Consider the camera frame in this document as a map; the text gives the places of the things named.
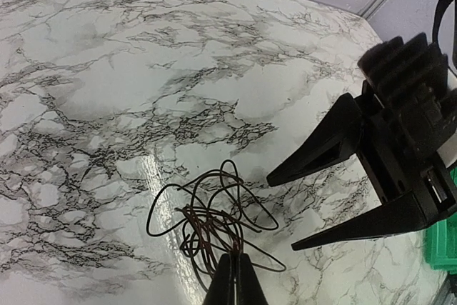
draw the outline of brown wire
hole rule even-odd
[[[228,165],[231,165],[233,173],[224,170]],[[214,178],[219,179],[220,186],[205,203],[197,193],[202,190],[203,187],[201,185],[205,181]],[[162,232],[153,233],[150,231],[150,226],[154,210],[157,207],[160,197],[171,189],[190,194],[190,202],[182,208],[175,209],[176,212],[181,213],[183,216],[180,221]],[[255,219],[249,217],[241,201],[242,191],[247,193],[256,205],[260,206],[261,210],[272,220],[273,226],[262,226],[256,223]],[[232,208],[230,212],[212,207],[214,205],[214,199],[220,194],[225,194],[231,201]],[[260,199],[244,184],[232,160],[225,160],[220,169],[207,171],[183,186],[179,184],[167,184],[158,192],[149,210],[146,221],[146,233],[151,237],[160,237],[180,226],[182,226],[182,242],[179,248],[184,256],[191,260],[194,273],[205,291],[208,291],[208,288],[203,282],[202,275],[208,275],[211,278],[214,276],[219,260],[216,252],[219,252],[219,255],[221,253],[237,254],[242,253],[245,246],[250,246],[276,262],[280,267],[272,268],[255,262],[252,263],[253,266],[274,272],[286,270],[286,266],[277,258],[244,238],[243,230],[245,229],[260,234],[262,231],[276,230],[279,224],[261,203]]]

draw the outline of black plastic claw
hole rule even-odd
[[[419,209],[414,195],[409,193],[391,203],[376,207],[365,214],[302,239],[292,244],[292,249],[302,250],[338,241],[375,239],[417,231],[425,227],[426,218]]]
[[[203,302],[203,305],[234,304],[268,305],[248,254],[221,256]]]
[[[203,305],[233,305],[235,266],[228,254],[223,254],[219,259],[216,273],[209,285]]]
[[[266,177],[268,184],[285,184],[349,159],[361,130],[361,110],[352,95],[343,94],[305,143]]]

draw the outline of green plastic crate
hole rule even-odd
[[[457,169],[451,172],[457,185]],[[425,259],[433,269],[457,274],[457,214],[426,229]]]

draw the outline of black strap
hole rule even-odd
[[[443,20],[444,13],[452,2],[455,2],[454,14],[454,44],[452,49],[452,62],[457,67],[457,0],[438,0],[435,10],[435,19],[433,20],[432,41],[438,44],[438,32],[440,29],[441,21]]]

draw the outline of white marble table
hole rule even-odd
[[[200,304],[179,237],[144,224],[164,183],[232,158],[281,225],[254,238],[288,266],[258,271],[271,305],[429,304],[421,234],[292,252],[378,204],[357,160],[265,181],[378,42],[305,0],[1,0],[0,303]]]

